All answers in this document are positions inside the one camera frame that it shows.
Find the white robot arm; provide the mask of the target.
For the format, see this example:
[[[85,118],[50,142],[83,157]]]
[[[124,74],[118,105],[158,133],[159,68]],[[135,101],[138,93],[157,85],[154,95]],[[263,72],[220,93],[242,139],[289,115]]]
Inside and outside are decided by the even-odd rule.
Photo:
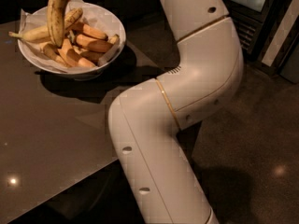
[[[108,127],[146,224],[219,224],[177,134],[234,96],[243,55],[222,0],[160,0],[179,65],[121,93]]]

